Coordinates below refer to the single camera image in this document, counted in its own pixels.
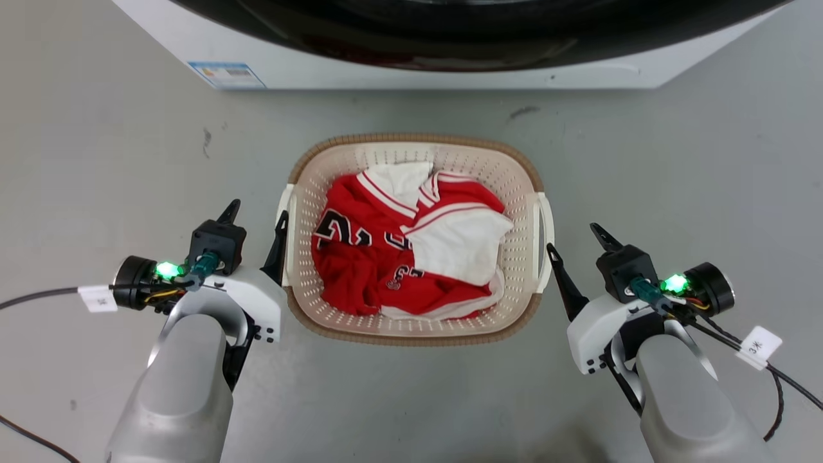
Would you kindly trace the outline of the black round washer door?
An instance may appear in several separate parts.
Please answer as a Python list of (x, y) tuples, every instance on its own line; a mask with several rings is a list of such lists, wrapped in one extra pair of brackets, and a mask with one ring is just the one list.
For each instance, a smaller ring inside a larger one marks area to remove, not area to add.
[(419, 71), (613, 59), (718, 32), (793, 0), (171, 0), (287, 49)]

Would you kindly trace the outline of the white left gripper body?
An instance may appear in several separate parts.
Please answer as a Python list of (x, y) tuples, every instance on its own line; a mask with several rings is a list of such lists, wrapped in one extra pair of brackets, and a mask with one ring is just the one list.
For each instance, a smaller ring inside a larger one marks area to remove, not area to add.
[(183, 295), (168, 315), (168, 329), (192, 314), (217, 320), (236, 345), (247, 339), (280, 341), (284, 289), (259, 269), (238, 267), (232, 275), (211, 275), (195, 291)]

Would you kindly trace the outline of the white washing machine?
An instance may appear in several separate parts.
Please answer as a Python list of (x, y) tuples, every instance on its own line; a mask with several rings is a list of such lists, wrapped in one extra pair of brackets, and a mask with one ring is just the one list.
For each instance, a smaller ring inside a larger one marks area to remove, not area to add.
[(190, 61), (245, 62), (267, 90), (656, 89), (773, 15), (765, 12), (697, 39), (616, 59), (524, 71), (430, 73), (377, 68), (289, 50), (214, 23), (171, 0), (113, 3), (188, 69), (192, 70)]

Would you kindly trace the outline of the white garment with red trim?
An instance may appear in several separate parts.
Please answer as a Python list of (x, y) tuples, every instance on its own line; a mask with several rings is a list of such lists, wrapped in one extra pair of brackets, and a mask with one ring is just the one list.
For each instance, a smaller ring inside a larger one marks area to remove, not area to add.
[(395, 252), (380, 268), (383, 316), (470, 318), (502, 299), (498, 252), (512, 222), (478, 179), (431, 162), (379, 165), (355, 179), (390, 222), (375, 240)]

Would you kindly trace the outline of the red basketball jersey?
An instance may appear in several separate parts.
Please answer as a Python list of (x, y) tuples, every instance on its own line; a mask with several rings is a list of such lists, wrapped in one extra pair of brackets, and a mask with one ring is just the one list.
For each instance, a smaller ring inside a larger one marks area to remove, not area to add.
[(390, 222), (358, 187), (359, 173), (335, 179), (327, 191), (325, 208), (312, 232), (312, 260), (323, 282), (324, 301), (343, 313), (373, 316), (381, 314), (381, 266), (395, 252), (375, 243)]

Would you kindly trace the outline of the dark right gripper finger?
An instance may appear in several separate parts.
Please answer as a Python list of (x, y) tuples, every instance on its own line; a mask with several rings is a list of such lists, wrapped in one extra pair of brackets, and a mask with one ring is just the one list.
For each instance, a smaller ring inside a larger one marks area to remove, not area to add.
[(579, 292), (579, 288), (574, 284), (571, 276), (568, 275), (564, 261), (554, 244), (550, 242), (547, 243), (546, 249), (559, 288), (559, 295), (561, 295), (563, 301), (565, 313), (567, 314), (568, 321), (573, 322), (585, 308), (585, 305), (588, 305), (589, 298)]
[(589, 224), (589, 228), (594, 233), (605, 253), (615, 253), (624, 247), (623, 243), (618, 241), (617, 238), (606, 231), (599, 223), (592, 222)]

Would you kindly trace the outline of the blue white energy label sticker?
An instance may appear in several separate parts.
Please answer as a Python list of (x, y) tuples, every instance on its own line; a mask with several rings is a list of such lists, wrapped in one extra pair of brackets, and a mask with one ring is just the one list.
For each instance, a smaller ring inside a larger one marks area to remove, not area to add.
[(265, 89), (265, 83), (245, 62), (188, 62), (210, 86), (221, 90)]

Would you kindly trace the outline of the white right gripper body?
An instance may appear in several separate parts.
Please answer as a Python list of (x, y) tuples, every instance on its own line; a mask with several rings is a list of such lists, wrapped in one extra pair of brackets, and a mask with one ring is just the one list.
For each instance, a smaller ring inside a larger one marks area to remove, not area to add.
[(628, 322), (646, 308), (640, 299), (623, 303), (609, 294), (588, 302), (570, 322), (566, 334), (572, 358), (584, 375), (593, 374), (602, 363), (600, 356)]

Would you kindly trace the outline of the beige plastic laundry basket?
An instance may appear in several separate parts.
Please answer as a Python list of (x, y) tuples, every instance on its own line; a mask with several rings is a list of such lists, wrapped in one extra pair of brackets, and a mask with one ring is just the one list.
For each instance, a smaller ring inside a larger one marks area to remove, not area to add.
[[(321, 299), (312, 263), (311, 231), (325, 194), (338, 176), (376, 165), (431, 161), (435, 169), (473, 176), (502, 200), (514, 228), (503, 238), (499, 264), (503, 297), (479, 316), (450, 320), (393, 320), (342, 313)], [(505, 143), (441, 134), (351, 134), (312, 146), (294, 165), (280, 196), (287, 217), (279, 263), (291, 313), (329, 339), (415, 348), (482, 345), (508, 338), (537, 311), (552, 274), (546, 245), (555, 237), (552, 209), (537, 168)]]

